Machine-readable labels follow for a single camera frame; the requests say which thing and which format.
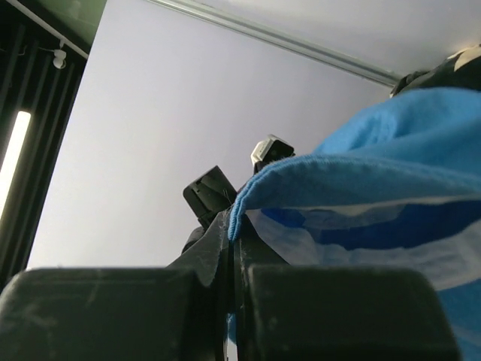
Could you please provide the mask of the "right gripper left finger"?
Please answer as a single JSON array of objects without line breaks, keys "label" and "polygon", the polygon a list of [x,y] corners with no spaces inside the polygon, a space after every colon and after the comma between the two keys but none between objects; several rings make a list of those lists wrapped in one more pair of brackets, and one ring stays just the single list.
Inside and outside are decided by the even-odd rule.
[{"label": "right gripper left finger", "polygon": [[3,360],[224,360],[228,212],[164,268],[44,268],[1,294]]}]

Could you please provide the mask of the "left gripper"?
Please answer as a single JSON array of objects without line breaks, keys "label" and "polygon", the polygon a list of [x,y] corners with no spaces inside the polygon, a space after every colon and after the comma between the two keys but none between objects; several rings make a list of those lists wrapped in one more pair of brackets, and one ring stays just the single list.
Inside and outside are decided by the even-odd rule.
[{"label": "left gripper", "polygon": [[218,165],[183,190],[183,197],[203,228],[208,228],[219,212],[229,208],[237,191]]}]

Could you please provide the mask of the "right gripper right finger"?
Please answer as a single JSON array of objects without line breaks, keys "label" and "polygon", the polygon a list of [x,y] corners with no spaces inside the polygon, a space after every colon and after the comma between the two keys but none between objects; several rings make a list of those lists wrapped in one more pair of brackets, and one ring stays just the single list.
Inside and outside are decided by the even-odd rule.
[{"label": "right gripper right finger", "polygon": [[440,300],[407,241],[370,214],[242,214],[229,230],[240,360],[460,360]]}]

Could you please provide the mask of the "light blue bucket hat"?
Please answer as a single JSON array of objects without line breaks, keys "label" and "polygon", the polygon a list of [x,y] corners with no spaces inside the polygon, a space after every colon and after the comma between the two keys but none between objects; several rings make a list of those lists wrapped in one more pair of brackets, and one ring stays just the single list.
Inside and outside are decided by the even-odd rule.
[{"label": "light blue bucket hat", "polygon": [[365,109],[311,154],[271,163],[240,191],[292,265],[383,265],[426,276],[465,360],[480,358],[480,94],[415,89]]}]

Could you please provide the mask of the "black floral blanket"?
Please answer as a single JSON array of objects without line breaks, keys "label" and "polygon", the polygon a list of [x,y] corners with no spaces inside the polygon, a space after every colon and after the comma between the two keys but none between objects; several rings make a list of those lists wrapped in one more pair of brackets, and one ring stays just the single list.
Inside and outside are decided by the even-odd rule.
[{"label": "black floral blanket", "polygon": [[390,97],[413,89],[453,87],[480,91],[480,44],[467,47],[445,58],[438,66],[402,77]]}]

